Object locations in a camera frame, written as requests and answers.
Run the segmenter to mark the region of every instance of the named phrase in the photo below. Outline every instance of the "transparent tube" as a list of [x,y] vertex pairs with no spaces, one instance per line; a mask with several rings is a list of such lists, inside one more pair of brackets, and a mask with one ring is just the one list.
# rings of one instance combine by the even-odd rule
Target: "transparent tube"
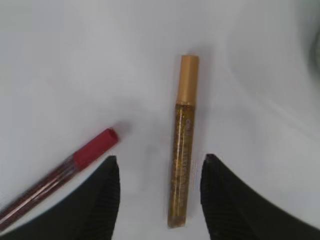
[[186,224],[195,107],[175,106],[175,130],[171,167],[171,191],[168,209],[168,226],[182,227]]

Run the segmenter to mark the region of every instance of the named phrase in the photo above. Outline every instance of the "gold glitter lip gloss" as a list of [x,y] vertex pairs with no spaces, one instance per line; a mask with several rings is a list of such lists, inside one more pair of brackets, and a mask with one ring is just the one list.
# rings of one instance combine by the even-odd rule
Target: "gold glitter lip gloss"
[[168,208],[169,228],[182,227],[186,224],[198,68],[198,56],[182,56],[179,90],[175,105],[171,190]]

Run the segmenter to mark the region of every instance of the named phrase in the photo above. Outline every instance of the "white backdrop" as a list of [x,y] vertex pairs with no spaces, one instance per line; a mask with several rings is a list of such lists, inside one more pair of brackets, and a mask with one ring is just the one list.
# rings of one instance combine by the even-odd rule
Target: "white backdrop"
[[[206,153],[320,228],[318,0],[1,0],[0,208],[118,122],[114,239],[209,239]],[[180,55],[200,56],[187,225],[167,229]],[[66,197],[80,174],[11,229]]]

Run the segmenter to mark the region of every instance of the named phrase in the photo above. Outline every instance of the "lip gloss tube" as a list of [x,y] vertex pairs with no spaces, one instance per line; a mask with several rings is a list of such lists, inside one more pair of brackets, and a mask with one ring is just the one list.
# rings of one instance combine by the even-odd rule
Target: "lip gloss tube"
[[68,157],[60,166],[0,212],[0,232],[88,167],[118,141],[117,133],[108,128]]
[[170,181],[169,228],[186,224],[190,165],[195,123],[199,57],[184,55],[175,105],[175,129]]

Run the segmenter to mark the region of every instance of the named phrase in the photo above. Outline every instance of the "gold cap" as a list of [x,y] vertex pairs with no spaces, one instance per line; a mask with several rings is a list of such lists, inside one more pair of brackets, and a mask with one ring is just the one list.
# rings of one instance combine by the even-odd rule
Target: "gold cap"
[[183,55],[181,58],[180,82],[177,104],[195,106],[197,99],[199,57]]

